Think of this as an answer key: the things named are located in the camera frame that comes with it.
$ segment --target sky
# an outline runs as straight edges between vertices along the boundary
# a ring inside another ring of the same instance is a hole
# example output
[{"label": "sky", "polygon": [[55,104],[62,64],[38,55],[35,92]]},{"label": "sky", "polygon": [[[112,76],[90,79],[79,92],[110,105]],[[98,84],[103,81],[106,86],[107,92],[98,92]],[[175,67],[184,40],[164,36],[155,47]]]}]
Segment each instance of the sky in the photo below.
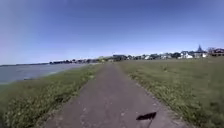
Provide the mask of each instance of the sky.
[{"label": "sky", "polygon": [[0,64],[224,47],[224,0],[0,0]]}]

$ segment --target path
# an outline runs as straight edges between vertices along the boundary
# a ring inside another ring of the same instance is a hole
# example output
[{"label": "path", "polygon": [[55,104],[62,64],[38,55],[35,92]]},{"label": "path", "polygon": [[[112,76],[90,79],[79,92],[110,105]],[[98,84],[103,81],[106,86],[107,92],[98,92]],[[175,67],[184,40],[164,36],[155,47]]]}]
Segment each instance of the path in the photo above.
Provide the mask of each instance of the path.
[{"label": "path", "polygon": [[188,128],[137,86],[115,64],[106,64],[81,90],[49,119],[46,128],[141,128],[140,114],[158,111],[150,128]]}]

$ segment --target grassy field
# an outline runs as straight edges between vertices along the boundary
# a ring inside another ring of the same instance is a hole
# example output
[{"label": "grassy field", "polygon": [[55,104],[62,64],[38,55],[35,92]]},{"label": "grassy field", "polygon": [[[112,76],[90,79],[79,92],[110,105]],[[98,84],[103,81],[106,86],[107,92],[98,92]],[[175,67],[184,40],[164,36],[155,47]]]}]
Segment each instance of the grassy field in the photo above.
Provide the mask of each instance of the grassy field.
[{"label": "grassy field", "polygon": [[72,69],[33,80],[2,85],[0,90],[0,121],[11,128],[36,125],[48,112],[76,96],[99,65]]},{"label": "grassy field", "polygon": [[201,128],[224,127],[224,58],[119,64],[185,120]]}]

